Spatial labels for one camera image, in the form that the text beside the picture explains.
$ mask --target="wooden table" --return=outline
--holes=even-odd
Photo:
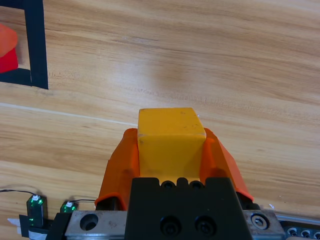
[[[256,203],[320,217],[320,4],[315,0],[45,0],[49,90],[0,83],[0,188],[49,216],[99,194],[141,108],[193,107]],[[0,7],[28,68],[21,10]],[[27,193],[0,194],[0,232]],[[83,203],[82,210],[92,210]]]

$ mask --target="yellow block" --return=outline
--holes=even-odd
[[[188,108],[146,108],[139,112],[138,150],[141,177],[174,183],[199,179],[206,132]]]

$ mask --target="black square frame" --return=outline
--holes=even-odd
[[[0,73],[0,82],[49,89],[43,0],[0,0],[0,6],[24,10],[30,70]]]

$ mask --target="orange object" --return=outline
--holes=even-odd
[[[130,128],[124,132],[121,142],[108,161],[95,205],[116,197],[121,204],[120,210],[128,210],[132,179],[139,176],[138,130]]]
[[[206,140],[202,149],[200,181],[205,183],[206,179],[210,177],[230,178],[235,191],[253,201],[254,197],[250,195],[235,159],[211,130],[208,128],[204,130]]]
[[[251,199],[246,184],[231,154],[208,128],[203,144],[199,178],[205,184],[207,178],[230,178],[235,191]],[[99,198],[100,201],[116,197],[121,204],[120,210],[127,210],[133,178],[140,176],[138,153],[138,130],[130,128],[113,152],[105,170]]]
[[[17,46],[18,36],[9,27],[0,24],[0,58]]]

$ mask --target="black wire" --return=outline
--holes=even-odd
[[[32,191],[22,191],[22,190],[13,190],[13,189],[0,190],[0,193],[7,193],[7,192],[19,192],[19,193],[27,193],[27,194],[37,195],[37,194],[33,193]]]
[[[95,202],[96,200],[93,200],[93,199],[76,199],[76,200],[71,200],[69,202],[72,202],[72,203],[79,203],[79,202],[87,202],[87,203],[91,203],[91,202]]]

